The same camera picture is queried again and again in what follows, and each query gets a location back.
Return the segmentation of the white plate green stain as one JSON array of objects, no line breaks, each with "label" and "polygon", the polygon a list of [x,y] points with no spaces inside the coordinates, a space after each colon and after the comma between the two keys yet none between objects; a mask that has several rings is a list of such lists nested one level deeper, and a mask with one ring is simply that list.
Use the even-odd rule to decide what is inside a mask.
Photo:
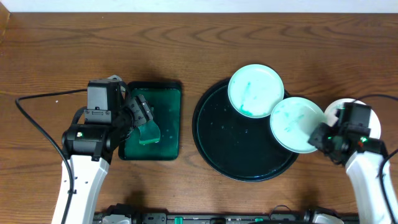
[{"label": "white plate green stain", "polygon": [[[337,110],[342,109],[344,103],[351,102],[365,105],[362,101],[355,100],[353,98],[341,98],[332,102],[324,112],[327,125],[333,126],[338,121],[338,117],[336,115]],[[369,135],[370,138],[379,139],[381,137],[381,123],[374,110],[371,110],[368,128],[371,130]]]}]

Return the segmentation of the green sponge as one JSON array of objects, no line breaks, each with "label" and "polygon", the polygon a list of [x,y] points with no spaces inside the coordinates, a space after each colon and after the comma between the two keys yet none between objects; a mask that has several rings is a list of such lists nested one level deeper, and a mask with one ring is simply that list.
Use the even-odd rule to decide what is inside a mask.
[{"label": "green sponge", "polygon": [[154,120],[150,120],[138,127],[140,132],[139,144],[146,145],[160,141],[160,128]]}]

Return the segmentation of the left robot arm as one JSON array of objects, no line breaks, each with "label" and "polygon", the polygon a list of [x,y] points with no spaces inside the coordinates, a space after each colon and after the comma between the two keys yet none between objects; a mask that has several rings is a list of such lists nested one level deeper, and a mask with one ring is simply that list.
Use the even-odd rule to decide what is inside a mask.
[{"label": "left robot arm", "polygon": [[159,142],[160,129],[143,95],[88,101],[62,136],[62,183],[52,223],[91,223],[116,148],[139,130],[139,144]]}]

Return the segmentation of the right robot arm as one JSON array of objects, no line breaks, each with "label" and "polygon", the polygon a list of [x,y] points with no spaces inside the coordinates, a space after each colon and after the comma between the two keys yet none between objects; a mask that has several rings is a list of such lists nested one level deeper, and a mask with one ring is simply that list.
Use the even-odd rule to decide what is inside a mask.
[{"label": "right robot arm", "polygon": [[397,196],[389,169],[394,153],[387,152],[382,140],[320,123],[308,143],[332,163],[345,168],[354,189],[360,223],[397,223]]}]

